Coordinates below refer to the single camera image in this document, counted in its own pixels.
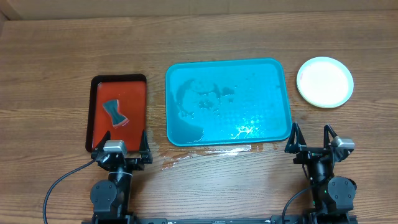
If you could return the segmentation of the dark grey sponge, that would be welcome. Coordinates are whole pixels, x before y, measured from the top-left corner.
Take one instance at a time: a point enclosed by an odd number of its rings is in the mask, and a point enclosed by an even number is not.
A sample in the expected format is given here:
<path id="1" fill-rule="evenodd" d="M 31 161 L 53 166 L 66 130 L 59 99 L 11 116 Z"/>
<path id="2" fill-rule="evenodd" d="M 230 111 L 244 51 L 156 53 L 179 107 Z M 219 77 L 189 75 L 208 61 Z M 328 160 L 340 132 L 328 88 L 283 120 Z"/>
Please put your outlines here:
<path id="1" fill-rule="evenodd" d="M 119 100 L 109 100 L 103 103 L 103 108 L 111 118 L 113 128 L 119 128 L 129 122 L 129 119 L 119 110 Z"/>

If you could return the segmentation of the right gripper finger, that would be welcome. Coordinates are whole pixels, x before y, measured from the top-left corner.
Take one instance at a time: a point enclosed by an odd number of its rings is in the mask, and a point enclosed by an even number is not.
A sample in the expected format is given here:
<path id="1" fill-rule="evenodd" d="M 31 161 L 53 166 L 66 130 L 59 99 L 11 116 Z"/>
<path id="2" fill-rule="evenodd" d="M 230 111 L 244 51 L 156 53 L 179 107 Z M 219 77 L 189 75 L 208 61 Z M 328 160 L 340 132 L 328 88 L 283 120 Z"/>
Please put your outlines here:
<path id="1" fill-rule="evenodd" d="M 335 131 L 329 124 L 326 124 L 324 126 L 324 130 L 323 130 L 323 147 L 324 148 L 328 148 L 329 143 L 331 143 L 330 137 L 332 137 L 334 139 L 335 137 L 337 137 L 337 134 L 335 133 Z"/>
<path id="2" fill-rule="evenodd" d="M 297 122 L 292 124 L 291 133 L 285 147 L 285 152 L 301 152 L 307 146 L 300 126 Z"/>

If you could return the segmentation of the light blue plate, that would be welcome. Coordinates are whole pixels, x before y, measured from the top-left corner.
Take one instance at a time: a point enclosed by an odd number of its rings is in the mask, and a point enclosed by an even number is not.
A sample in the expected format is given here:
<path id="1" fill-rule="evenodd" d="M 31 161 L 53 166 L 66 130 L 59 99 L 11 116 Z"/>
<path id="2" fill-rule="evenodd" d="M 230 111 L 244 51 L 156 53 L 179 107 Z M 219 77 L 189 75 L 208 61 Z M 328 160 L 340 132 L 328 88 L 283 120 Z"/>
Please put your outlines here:
<path id="1" fill-rule="evenodd" d="M 331 57 L 307 60 L 297 72 L 296 86 L 305 101 L 319 108 L 337 108 L 354 92 L 348 67 Z"/>

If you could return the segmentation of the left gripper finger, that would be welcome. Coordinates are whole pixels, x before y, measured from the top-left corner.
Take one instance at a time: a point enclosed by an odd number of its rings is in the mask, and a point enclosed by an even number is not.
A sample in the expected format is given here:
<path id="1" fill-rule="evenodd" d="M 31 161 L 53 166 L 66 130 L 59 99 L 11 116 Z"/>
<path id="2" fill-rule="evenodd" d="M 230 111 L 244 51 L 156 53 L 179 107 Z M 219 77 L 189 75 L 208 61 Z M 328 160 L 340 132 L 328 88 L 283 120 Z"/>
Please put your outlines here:
<path id="1" fill-rule="evenodd" d="M 106 144 L 106 141 L 110 140 L 111 138 L 111 133 L 110 131 L 106 131 L 105 135 L 101 139 L 101 141 L 95 146 L 94 151 L 102 151 L 104 148 L 104 145 Z"/>
<path id="2" fill-rule="evenodd" d="M 142 131 L 141 142 L 140 142 L 140 146 L 139 146 L 139 152 L 140 153 L 150 153 L 150 148 L 149 148 L 149 144 L 148 144 L 148 140 L 147 140 L 146 130 Z"/>

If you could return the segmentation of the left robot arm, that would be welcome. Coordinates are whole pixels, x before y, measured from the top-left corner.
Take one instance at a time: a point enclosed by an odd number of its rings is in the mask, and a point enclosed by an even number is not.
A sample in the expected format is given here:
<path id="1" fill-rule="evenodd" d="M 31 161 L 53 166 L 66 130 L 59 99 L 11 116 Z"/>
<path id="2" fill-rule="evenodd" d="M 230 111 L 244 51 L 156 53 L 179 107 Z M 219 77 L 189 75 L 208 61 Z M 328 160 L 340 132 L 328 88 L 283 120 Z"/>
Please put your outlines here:
<path id="1" fill-rule="evenodd" d="M 142 171 L 153 161 L 147 134 L 142 132 L 138 158 L 127 157 L 124 141 L 112 140 L 106 132 L 91 153 L 91 158 L 99 167 L 108 172 L 108 178 L 92 187 L 90 200 L 93 204 L 92 223 L 140 223 L 129 211 L 131 184 L 134 171 Z"/>

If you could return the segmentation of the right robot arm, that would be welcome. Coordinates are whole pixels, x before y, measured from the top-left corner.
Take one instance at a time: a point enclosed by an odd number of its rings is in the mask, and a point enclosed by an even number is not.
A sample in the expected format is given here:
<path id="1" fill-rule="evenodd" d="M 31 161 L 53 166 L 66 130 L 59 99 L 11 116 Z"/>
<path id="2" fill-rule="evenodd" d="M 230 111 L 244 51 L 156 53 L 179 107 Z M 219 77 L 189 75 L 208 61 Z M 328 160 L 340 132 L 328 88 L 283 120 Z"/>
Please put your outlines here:
<path id="1" fill-rule="evenodd" d="M 304 223 L 350 223 L 348 212 L 354 209 L 355 181 L 334 174 L 335 164 L 345 160 L 355 149 L 351 138 L 342 138 L 327 124 L 323 128 L 323 146 L 310 147 L 298 123 L 292 125 L 284 152 L 295 154 L 293 163 L 301 165 L 310 186 L 294 195 L 286 204 L 311 191 L 314 209 L 304 216 Z"/>

